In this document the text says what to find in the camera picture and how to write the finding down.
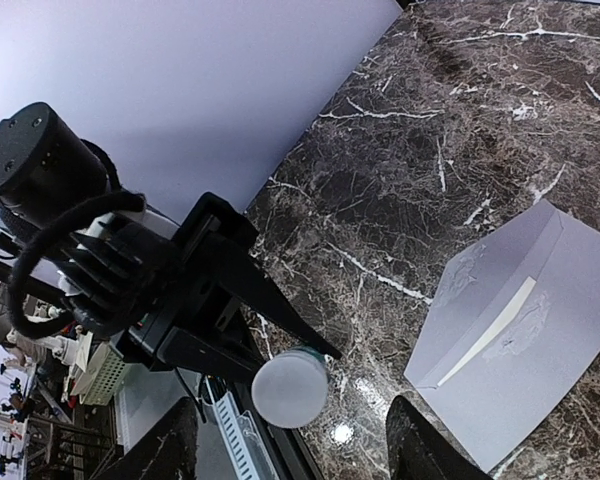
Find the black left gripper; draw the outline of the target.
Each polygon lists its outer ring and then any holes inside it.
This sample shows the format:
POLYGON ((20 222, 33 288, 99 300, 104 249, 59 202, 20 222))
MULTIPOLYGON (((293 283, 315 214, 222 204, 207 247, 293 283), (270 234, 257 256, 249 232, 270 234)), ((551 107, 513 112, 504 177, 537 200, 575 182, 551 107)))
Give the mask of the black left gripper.
POLYGON ((253 262, 249 249, 258 232, 228 202, 203 194, 180 228, 183 269, 138 323, 115 335, 124 361, 251 385, 266 360, 240 311, 244 305, 319 353, 342 357, 253 262))

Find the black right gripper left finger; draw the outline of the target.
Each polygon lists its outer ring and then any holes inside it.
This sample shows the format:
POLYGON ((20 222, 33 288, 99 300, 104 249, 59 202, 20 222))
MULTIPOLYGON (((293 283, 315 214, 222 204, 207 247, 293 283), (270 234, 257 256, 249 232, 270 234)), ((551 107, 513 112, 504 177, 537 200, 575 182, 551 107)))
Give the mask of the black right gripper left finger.
POLYGON ((197 409, 189 397, 179 399, 121 459, 98 479, 196 479, 197 409))

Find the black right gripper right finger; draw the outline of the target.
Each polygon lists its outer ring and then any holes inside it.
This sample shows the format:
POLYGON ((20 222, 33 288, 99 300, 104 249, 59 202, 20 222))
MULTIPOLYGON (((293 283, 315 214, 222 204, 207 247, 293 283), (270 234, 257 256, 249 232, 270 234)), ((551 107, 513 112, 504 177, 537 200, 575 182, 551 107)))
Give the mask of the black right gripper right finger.
POLYGON ((392 479, 491 480, 465 459, 404 396, 396 396, 386 418, 392 479))

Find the white green glue stick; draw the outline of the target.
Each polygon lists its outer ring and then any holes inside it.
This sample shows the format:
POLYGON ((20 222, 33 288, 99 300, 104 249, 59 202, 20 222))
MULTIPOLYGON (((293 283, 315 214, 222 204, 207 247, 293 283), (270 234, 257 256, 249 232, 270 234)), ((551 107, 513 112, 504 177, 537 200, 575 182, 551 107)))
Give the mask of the white green glue stick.
POLYGON ((282 429, 301 428, 323 410, 329 390, 325 357, 310 347, 286 350, 267 361, 251 384, 258 414, 282 429))

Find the grey paper envelope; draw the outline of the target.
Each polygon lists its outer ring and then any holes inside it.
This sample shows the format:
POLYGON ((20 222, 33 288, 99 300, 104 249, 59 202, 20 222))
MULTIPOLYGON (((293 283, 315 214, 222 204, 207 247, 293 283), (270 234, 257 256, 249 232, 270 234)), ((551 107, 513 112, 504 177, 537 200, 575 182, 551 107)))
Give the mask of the grey paper envelope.
POLYGON ((600 352, 600 232, 541 201, 445 266, 405 378, 484 472, 560 403, 600 352), (516 318, 441 387, 527 277, 516 318))

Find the cream lined letter paper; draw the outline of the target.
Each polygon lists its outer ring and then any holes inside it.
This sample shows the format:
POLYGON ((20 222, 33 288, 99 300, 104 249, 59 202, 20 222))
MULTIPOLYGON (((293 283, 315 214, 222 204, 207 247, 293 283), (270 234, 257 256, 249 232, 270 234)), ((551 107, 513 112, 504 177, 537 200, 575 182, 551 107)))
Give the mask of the cream lined letter paper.
POLYGON ((532 277, 527 277, 524 280, 520 288, 511 297, 506 306, 484 330, 481 336, 455 363, 455 365, 438 381, 436 387, 441 387, 455 374, 457 374, 516 318, 535 285, 536 280, 532 277))

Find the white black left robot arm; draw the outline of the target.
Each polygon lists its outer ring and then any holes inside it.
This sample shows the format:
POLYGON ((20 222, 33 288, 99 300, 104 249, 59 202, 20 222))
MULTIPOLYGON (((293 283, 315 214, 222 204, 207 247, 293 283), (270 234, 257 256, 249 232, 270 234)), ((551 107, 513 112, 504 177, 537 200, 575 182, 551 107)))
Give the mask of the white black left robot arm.
POLYGON ((251 256, 258 232, 243 214, 207 192, 173 222, 44 102, 0 122, 0 219, 18 251, 10 321, 31 339, 76 323, 125 362, 248 384, 263 364, 248 307, 340 357, 251 256))

